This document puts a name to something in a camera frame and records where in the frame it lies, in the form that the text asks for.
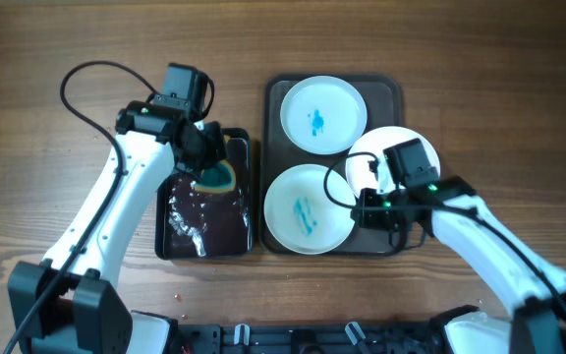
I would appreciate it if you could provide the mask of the green and yellow sponge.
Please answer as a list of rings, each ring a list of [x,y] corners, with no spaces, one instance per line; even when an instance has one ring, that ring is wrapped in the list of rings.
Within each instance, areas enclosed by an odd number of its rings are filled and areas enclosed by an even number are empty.
[[[233,166],[222,160],[201,172],[194,183],[194,190],[201,193],[225,194],[235,189],[237,176]]]

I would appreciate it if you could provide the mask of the white plate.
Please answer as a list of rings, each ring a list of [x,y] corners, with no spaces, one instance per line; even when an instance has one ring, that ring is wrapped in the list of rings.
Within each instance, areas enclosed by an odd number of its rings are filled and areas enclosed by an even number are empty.
[[[304,255],[330,252],[354,229],[347,181],[325,166],[302,164],[277,176],[263,204],[269,232],[284,248]]]
[[[431,143],[421,134],[404,127],[385,126],[373,129],[363,134],[351,147],[349,154],[356,152],[371,152],[377,157],[383,157],[383,151],[398,144],[413,139],[420,139],[430,164],[441,172],[439,156]],[[374,173],[370,171],[369,155],[350,157],[346,160],[345,174],[350,188],[356,197],[364,188],[376,189],[378,192],[390,193],[395,189],[389,170],[386,170],[384,182],[378,182]]]

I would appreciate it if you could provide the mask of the white plate front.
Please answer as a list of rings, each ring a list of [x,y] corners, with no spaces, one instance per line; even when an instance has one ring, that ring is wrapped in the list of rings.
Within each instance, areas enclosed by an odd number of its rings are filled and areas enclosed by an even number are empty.
[[[277,176],[263,204],[269,232],[284,248],[304,255],[330,252],[354,229],[347,181],[325,166],[302,164]]]

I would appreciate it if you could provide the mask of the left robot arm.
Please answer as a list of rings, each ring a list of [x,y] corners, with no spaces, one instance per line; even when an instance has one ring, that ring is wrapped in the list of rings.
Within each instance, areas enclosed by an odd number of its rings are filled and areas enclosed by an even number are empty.
[[[8,280],[16,330],[5,350],[25,353],[183,353],[176,320],[131,312],[116,287],[127,248],[157,189],[175,173],[198,179],[227,156],[205,122],[214,83],[169,64],[162,90],[119,111],[112,149],[74,221],[42,261]]]

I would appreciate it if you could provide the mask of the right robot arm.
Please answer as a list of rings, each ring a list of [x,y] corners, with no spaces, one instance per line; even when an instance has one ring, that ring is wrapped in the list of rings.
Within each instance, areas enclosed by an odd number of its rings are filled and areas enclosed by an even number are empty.
[[[465,180],[440,178],[420,140],[361,156],[363,171],[394,187],[363,188],[351,213],[356,223],[389,232],[418,224],[459,255],[508,313],[502,321],[463,307],[438,316],[445,352],[566,353],[566,270],[506,228]]]

